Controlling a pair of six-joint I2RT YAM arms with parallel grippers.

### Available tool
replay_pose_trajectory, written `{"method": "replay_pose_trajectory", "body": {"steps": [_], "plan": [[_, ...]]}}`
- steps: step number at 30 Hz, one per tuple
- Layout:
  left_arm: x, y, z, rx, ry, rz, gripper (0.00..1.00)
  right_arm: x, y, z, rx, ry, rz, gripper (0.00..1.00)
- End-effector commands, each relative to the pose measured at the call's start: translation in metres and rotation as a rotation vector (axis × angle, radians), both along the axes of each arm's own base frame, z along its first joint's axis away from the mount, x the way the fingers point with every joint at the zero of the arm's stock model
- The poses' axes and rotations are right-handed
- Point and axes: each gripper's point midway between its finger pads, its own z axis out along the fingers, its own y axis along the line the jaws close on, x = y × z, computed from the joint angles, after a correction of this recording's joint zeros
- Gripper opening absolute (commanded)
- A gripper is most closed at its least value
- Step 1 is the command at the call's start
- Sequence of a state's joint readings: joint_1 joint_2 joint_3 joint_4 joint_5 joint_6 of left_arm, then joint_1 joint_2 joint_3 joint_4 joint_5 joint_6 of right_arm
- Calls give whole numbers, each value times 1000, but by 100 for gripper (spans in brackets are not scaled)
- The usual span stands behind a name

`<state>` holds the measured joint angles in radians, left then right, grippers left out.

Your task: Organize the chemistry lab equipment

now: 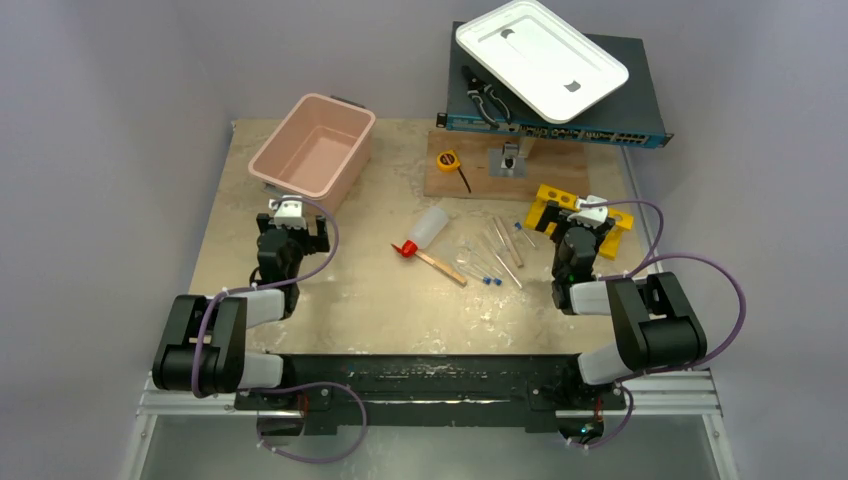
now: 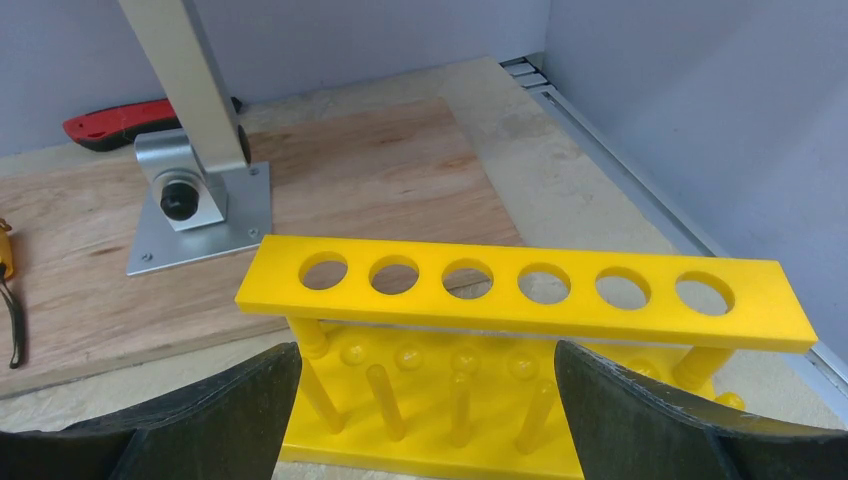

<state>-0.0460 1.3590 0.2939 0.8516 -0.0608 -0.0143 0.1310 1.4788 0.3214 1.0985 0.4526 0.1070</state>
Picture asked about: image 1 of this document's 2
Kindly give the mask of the yellow test tube rack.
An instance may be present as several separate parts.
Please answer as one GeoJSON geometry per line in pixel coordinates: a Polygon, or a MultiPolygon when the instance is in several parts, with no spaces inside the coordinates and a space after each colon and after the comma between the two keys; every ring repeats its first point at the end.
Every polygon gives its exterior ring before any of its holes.
{"type": "MultiPolygon", "coordinates": [[[[541,184],[535,200],[524,220],[523,226],[552,237],[560,212],[566,216],[577,211],[577,201],[580,197],[546,184],[541,184]]],[[[615,260],[622,236],[632,230],[634,217],[615,208],[608,208],[608,213],[615,220],[615,225],[600,245],[600,255],[608,260],[615,260]]]]}

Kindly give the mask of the clear glass test tube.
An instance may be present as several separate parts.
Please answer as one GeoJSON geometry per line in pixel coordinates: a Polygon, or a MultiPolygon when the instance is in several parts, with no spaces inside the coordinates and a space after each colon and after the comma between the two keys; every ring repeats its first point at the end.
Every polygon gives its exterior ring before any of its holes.
{"type": "Polygon", "coordinates": [[[500,253],[497,247],[487,237],[483,235],[480,235],[480,241],[495,258],[495,260],[501,265],[501,267],[506,271],[507,275],[511,278],[517,288],[519,290],[522,290],[524,288],[523,283],[519,280],[518,276],[515,274],[513,269],[508,265],[504,256],[500,253]]]}

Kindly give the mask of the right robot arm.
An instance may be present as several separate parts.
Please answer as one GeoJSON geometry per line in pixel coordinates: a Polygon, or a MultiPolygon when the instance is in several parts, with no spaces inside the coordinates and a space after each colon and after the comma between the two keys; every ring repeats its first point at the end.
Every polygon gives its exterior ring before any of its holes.
{"type": "Polygon", "coordinates": [[[571,316],[610,318],[614,340],[577,356],[577,370],[564,376],[561,392],[576,407],[596,399],[601,385],[631,374],[683,367],[707,353],[707,337],[677,277],[670,273],[642,278],[600,280],[594,263],[614,221],[594,213],[570,212],[552,201],[536,229],[550,224],[555,244],[552,300],[571,316]]]}

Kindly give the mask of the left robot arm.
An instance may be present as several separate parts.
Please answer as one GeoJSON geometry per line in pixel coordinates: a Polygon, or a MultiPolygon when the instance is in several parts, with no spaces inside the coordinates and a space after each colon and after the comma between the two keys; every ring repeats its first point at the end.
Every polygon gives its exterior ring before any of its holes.
{"type": "Polygon", "coordinates": [[[300,296],[302,260],[316,253],[331,255],[338,246],[327,231],[332,223],[319,216],[310,231],[258,215],[257,266],[248,286],[174,299],[151,368],[154,385],[198,398],[259,389],[272,408],[292,405],[298,382],[284,373],[283,358],[248,351],[246,334],[292,316],[300,296]]]}

